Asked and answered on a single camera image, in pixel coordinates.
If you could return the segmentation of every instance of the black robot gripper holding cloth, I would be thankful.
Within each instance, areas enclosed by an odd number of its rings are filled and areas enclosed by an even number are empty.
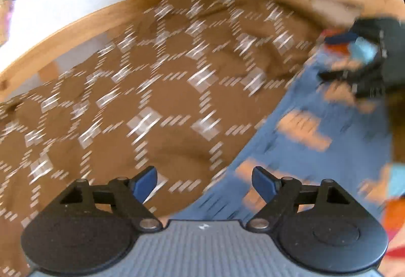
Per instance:
[[[379,98],[405,88],[405,25],[390,17],[362,18],[349,32],[377,44],[379,53],[358,70],[323,71],[319,78],[348,83],[357,98]]]
[[[154,167],[107,185],[73,182],[23,232],[30,276],[381,276],[384,229],[331,179],[303,185],[256,167],[252,184],[267,204],[246,226],[170,220],[163,227],[142,204],[156,183]],[[298,212],[302,204],[314,206]]]

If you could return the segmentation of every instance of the brown cloth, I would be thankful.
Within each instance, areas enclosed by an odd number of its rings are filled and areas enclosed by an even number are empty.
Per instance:
[[[272,0],[163,0],[59,79],[0,106],[0,275],[19,236],[73,180],[148,165],[156,215],[185,208],[279,103],[319,29]]]

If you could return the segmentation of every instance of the blue patterned cloth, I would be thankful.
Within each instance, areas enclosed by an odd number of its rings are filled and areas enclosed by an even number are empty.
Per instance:
[[[325,101],[319,91],[317,74],[326,70],[326,63],[331,60],[333,57],[324,52],[317,54],[315,62],[294,81],[266,123],[230,164],[225,177],[174,218],[234,218],[247,222],[253,213],[242,204],[242,199],[249,185],[234,173],[247,159],[254,159],[270,170],[315,183],[334,179],[379,217],[378,205],[366,201],[358,190],[365,179],[378,181],[382,167],[391,162],[388,115],[383,102],[378,102],[372,113],[363,114],[356,107]],[[292,110],[309,112],[321,120],[319,133],[332,139],[328,149],[324,152],[313,150],[277,130],[280,119]]]

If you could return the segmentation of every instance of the gray gripper base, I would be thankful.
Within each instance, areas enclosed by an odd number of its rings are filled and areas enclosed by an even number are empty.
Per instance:
[[[33,272],[31,277],[46,277]],[[171,221],[139,237],[129,254],[93,277],[317,277],[288,260],[270,237],[238,221]],[[375,270],[356,274],[381,277]]]

